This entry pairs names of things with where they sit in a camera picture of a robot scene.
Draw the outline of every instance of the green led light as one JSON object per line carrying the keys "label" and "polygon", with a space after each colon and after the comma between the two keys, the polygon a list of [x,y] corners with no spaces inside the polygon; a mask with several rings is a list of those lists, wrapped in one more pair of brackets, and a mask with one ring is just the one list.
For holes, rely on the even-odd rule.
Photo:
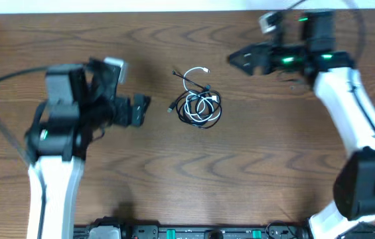
{"label": "green led light", "polygon": [[252,231],[252,238],[253,239],[261,239],[261,231],[260,230],[253,230]]}
{"label": "green led light", "polygon": [[289,64],[291,62],[293,62],[295,60],[295,57],[286,57],[286,58],[283,58],[281,59],[281,61],[284,63],[284,64]]}
{"label": "green led light", "polygon": [[47,138],[48,131],[47,130],[42,130],[40,134],[40,140],[45,140]]}
{"label": "green led light", "polygon": [[174,229],[168,229],[167,230],[167,239],[176,239]]}
{"label": "green led light", "polygon": [[321,57],[323,57],[325,60],[328,60],[330,58],[332,58],[332,54],[322,54]]}

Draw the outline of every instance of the wooden table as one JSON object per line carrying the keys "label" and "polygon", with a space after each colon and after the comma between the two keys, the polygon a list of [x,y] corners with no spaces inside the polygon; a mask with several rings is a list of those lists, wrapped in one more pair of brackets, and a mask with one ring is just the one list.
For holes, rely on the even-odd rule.
{"label": "wooden table", "polygon": [[[276,74],[248,77],[226,57],[265,37],[264,12],[0,15],[0,76],[34,66],[116,56],[130,63],[118,94],[153,97],[143,127],[118,128],[88,150],[76,223],[103,216],[162,224],[265,224],[298,221],[332,200],[344,149],[325,107],[301,85]],[[289,37],[298,39],[299,12]],[[375,10],[365,11],[362,80],[375,105]],[[338,49],[354,52],[356,24],[341,12]],[[222,94],[224,114],[209,130],[181,123],[169,104],[183,91],[171,75],[193,66],[192,78]],[[44,74],[0,84],[0,116],[18,136],[46,98]],[[0,238],[24,237],[29,215],[27,170],[0,135]]]}

